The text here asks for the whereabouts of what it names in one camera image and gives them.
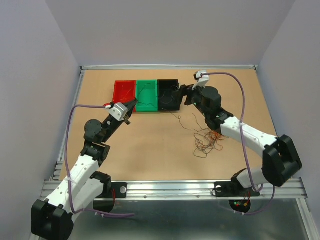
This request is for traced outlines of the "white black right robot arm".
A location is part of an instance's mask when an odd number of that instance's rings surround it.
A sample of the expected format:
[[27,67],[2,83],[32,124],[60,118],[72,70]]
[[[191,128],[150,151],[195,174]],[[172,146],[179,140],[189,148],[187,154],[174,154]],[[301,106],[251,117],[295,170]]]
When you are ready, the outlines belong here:
[[302,162],[293,140],[287,136],[274,136],[259,131],[222,108],[222,97],[214,87],[182,85],[172,95],[179,104],[193,105],[204,116],[209,129],[242,143],[262,158],[262,166],[245,168],[230,182],[231,192],[242,195],[249,188],[270,183],[281,187],[301,168]]

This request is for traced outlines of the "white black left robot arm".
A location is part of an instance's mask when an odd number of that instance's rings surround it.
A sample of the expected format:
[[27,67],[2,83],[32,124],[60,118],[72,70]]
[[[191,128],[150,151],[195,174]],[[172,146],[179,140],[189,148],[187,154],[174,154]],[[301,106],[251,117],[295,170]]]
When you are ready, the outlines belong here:
[[108,117],[103,121],[91,119],[84,126],[84,146],[72,168],[65,160],[66,177],[44,200],[36,200],[31,208],[31,232],[47,240],[67,240],[77,218],[83,212],[94,212],[103,218],[130,218],[132,213],[109,213],[88,206],[98,196],[106,197],[112,189],[111,177],[98,169],[106,160],[110,146],[106,142],[130,117],[138,100],[108,103],[101,106]]

